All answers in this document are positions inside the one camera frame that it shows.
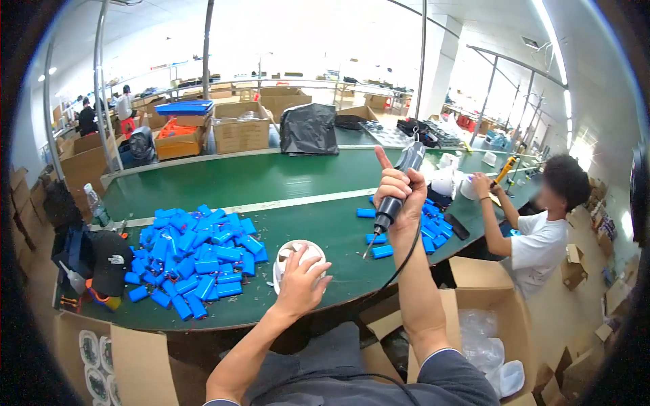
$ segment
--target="black phone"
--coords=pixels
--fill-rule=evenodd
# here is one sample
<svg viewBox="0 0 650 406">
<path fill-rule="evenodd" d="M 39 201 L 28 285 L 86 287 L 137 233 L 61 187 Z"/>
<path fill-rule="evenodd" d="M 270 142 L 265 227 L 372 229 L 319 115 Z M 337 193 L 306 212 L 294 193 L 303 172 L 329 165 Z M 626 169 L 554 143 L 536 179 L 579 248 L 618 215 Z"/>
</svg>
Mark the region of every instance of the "black phone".
<svg viewBox="0 0 650 406">
<path fill-rule="evenodd" d="M 445 221 L 451 224 L 452 231 L 455 235 L 458 236 L 461 240 L 467 240 L 469 237 L 469 231 L 462 225 L 453 214 L 445 213 Z"/>
</svg>

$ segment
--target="cap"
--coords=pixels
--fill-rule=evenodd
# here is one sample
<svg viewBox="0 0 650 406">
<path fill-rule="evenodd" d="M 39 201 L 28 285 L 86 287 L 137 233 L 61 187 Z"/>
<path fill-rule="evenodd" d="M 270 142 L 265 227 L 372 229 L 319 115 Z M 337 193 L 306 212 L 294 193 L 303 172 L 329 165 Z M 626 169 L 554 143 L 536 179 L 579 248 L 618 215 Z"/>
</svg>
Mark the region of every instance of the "cap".
<svg viewBox="0 0 650 406">
<path fill-rule="evenodd" d="M 122 296 L 124 274 L 131 271 L 133 260 L 129 243 L 118 233 L 96 231 L 92 247 L 96 260 L 92 288 L 107 296 Z"/>
</svg>

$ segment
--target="plastic stool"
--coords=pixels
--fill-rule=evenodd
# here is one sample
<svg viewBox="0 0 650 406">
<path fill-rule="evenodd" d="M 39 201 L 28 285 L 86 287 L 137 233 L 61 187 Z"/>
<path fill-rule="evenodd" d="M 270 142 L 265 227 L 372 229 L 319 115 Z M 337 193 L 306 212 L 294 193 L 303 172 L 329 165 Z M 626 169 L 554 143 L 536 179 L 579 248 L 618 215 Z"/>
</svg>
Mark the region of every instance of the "plastic stool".
<svg viewBox="0 0 650 406">
<path fill-rule="evenodd" d="M 120 125 L 122 126 L 122 134 L 124 134 L 128 140 L 131 137 L 133 130 L 135 130 L 135 121 L 132 117 L 129 117 L 126 120 L 122 120 Z"/>
</svg>

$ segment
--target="water bottle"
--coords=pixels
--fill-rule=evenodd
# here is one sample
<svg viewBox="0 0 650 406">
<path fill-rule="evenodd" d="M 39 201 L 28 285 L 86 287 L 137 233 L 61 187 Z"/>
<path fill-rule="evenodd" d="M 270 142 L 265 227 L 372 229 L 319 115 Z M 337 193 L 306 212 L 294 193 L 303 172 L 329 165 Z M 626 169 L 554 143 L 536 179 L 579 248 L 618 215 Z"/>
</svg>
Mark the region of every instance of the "water bottle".
<svg viewBox="0 0 650 406">
<path fill-rule="evenodd" d="M 104 202 L 102 202 L 101 198 L 97 196 L 97 192 L 92 189 L 92 185 L 86 183 L 83 190 L 86 192 L 86 197 L 88 198 L 88 207 L 90 207 L 90 212 L 99 223 L 99 226 L 104 230 L 113 230 L 113 221 L 109 216 L 109 212 L 106 211 Z"/>
</svg>

